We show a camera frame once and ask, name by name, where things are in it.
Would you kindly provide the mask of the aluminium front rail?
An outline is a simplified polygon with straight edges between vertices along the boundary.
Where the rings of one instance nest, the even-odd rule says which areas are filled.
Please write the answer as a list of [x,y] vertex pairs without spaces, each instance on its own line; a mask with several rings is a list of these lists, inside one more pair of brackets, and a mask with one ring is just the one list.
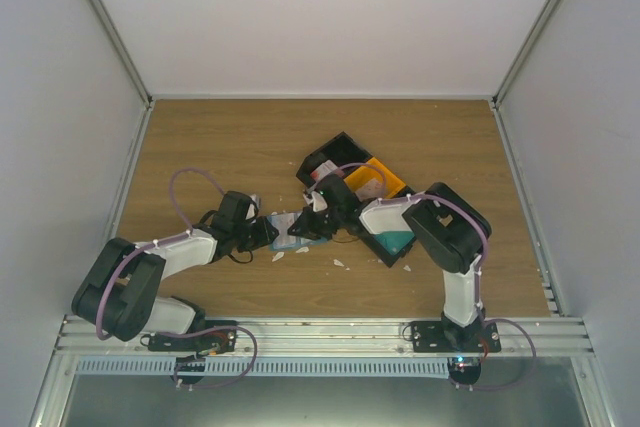
[[[516,326],[500,323],[500,354],[527,356],[529,342],[541,357],[592,355],[594,348],[579,318],[517,318]],[[411,330],[406,318],[239,318],[238,324],[257,339],[258,353],[267,357],[411,357]],[[143,355],[148,340],[115,338],[101,341],[93,326],[78,317],[66,318],[55,343],[56,354]]]

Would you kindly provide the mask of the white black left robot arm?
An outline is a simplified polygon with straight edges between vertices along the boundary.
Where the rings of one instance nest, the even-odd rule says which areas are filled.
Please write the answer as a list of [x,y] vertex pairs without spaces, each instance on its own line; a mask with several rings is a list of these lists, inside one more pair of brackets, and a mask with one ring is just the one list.
[[190,268],[272,244],[278,229],[259,214],[259,206],[258,196],[230,191],[218,208],[182,233],[138,243],[109,240],[76,291],[72,313],[91,323],[101,340],[160,333],[185,351],[198,349],[206,327],[196,320],[197,307],[159,296],[160,284]]

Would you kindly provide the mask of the white pink credit card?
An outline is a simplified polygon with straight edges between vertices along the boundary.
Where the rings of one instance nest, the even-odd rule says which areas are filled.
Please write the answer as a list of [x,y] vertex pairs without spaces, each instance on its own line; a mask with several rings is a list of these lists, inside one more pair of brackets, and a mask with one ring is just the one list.
[[287,233],[288,228],[293,224],[299,212],[279,213],[270,216],[270,222],[278,228],[279,236],[272,244],[275,250],[288,250],[298,248],[300,239]]

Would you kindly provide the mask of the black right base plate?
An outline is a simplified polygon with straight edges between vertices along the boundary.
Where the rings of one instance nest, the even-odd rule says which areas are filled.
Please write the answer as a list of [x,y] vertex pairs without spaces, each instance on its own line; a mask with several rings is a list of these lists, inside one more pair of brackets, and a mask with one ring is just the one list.
[[467,327],[442,320],[410,322],[401,336],[410,341],[415,353],[498,353],[500,336],[494,325],[476,320]]

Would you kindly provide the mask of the white pink card stack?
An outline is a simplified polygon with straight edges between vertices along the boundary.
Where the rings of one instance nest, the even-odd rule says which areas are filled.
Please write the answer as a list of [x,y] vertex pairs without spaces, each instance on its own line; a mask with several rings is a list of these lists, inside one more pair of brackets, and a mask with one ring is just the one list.
[[361,201],[383,198],[386,195],[386,186],[381,180],[370,178],[356,189],[355,194]]

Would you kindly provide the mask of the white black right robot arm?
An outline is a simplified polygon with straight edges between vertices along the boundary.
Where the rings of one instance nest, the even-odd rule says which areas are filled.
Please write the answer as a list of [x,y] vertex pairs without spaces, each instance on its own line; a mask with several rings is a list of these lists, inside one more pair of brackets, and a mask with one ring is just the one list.
[[394,198],[359,198],[345,180],[329,174],[305,193],[306,206],[288,229],[290,235],[331,239],[340,230],[380,247],[378,256],[393,264],[406,246],[419,243],[443,271],[444,306],[440,325],[444,343],[464,352],[484,327],[482,265],[492,230],[488,221],[448,185]]

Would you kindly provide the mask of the orange bin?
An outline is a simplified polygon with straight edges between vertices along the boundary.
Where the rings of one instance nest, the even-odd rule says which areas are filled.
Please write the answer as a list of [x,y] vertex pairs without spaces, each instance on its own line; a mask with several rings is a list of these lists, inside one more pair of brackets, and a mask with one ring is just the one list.
[[407,186],[376,157],[369,159],[367,164],[378,168],[381,173],[359,166],[345,178],[345,183],[360,201],[374,197],[393,198]]

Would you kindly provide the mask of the blue card holder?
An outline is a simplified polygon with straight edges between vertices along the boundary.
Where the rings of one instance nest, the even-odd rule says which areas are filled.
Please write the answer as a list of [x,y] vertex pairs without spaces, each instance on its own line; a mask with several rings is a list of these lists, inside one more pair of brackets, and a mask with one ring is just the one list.
[[288,229],[293,226],[300,215],[301,212],[298,211],[289,213],[273,212],[268,216],[269,222],[278,230],[278,236],[270,245],[271,251],[298,250],[302,247],[310,247],[312,245],[318,245],[327,242],[327,239],[325,238],[311,240],[289,234]]

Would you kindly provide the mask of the black bin near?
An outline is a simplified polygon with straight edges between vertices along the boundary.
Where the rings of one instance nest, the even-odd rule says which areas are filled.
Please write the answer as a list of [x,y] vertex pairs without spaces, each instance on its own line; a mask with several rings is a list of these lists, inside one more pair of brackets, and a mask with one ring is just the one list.
[[411,251],[416,237],[402,217],[381,226],[382,230],[374,233],[364,229],[360,239],[384,265],[392,267]]

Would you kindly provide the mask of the white debris pile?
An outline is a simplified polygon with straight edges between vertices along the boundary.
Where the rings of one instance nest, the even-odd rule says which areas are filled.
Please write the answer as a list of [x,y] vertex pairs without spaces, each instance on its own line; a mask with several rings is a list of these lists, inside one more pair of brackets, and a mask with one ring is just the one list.
[[271,262],[314,268],[335,266],[343,270],[353,270],[362,266],[388,269],[388,266],[370,251],[362,250],[360,247],[349,248],[347,246],[339,249],[335,245],[328,246],[326,249],[303,247],[297,250],[278,251],[273,254]]

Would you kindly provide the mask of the aluminium frame post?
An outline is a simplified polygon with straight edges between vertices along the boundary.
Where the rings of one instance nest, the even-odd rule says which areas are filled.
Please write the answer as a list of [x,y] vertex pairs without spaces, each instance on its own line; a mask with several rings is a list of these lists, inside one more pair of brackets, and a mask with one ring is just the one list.
[[153,97],[149,93],[133,59],[125,46],[118,29],[108,12],[103,0],[86,0],[103,33],[113,48],[121,66],[124,68],[130,83],[134,87],[138,97],[142,100],[146,110],[152,108]]
[[496,92],[491,97],[490,103],[493,110],[498,110],[500,108],[500,105],[509,93],[509,90],[516,81],[530,54],[541,39],[542,34],[545,32],[555,13],[559,9],[562,1],[563,0],[544,1],[539,13],[527,32],[523,43],[507,69],[503,80],[500,82]]

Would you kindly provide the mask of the aluminium frame post left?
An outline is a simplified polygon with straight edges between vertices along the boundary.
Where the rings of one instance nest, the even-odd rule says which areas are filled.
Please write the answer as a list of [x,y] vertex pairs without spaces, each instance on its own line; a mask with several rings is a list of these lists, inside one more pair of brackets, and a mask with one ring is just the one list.
[[138,97],[142,100],[146,110],[152,108],[153,97],[149,93],[133,59],[125,46],[118,29],[108,12],[103,0],[86,0],[103,33],[113,48],[121,66],[124,68],[130,83],[134,87]]

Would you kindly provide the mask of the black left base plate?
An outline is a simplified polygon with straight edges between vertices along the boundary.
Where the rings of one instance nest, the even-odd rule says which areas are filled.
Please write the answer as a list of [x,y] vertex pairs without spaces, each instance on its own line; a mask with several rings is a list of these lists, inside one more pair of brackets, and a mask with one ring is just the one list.
[[213,332],[189,338],[169,337],[158,333],[144,334],[141,336],[140,344],[151,352],[174,352],[185,356],[226,354],[235,350],[237,325],[238,322],[234,320],[205,319],[200,325],[192,327],[189,332],[214,328]]

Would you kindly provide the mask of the aluminium frame post right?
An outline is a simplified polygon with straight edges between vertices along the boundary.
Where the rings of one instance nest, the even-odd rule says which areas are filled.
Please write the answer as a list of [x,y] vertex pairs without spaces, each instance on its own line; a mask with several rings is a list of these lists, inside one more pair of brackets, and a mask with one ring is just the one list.
[[503,80],[500,82],[496,92],[491,97],[490,103],[493,110],[498,110],[500,108],[500,105],[509,93],[509,90],[516,81],[530,54],[541,39],[542,34],[545,32],[555,13],[559,9],[562,1],[563,0],[544,1],[539,13],[527,32],[523,43],[507,69]]

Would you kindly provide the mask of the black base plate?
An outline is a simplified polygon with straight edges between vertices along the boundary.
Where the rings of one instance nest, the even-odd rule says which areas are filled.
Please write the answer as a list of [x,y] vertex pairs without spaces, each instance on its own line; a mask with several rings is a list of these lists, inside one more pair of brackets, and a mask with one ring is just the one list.
[[415,353],[498,353],[500,336],[494,325],[476,320],[467,327],[442,320],[410,322],[401,336],[410,341]]
[[185,356],[226,354],[235,350],[237,325],[238,322],[234,320],[205,319],[200,325],[192,327],[189,332],[214,328],[213,332],[189,338],[169,337],[158,333],[144,334],[141,336],[140,344],[151,352],[174,352]]

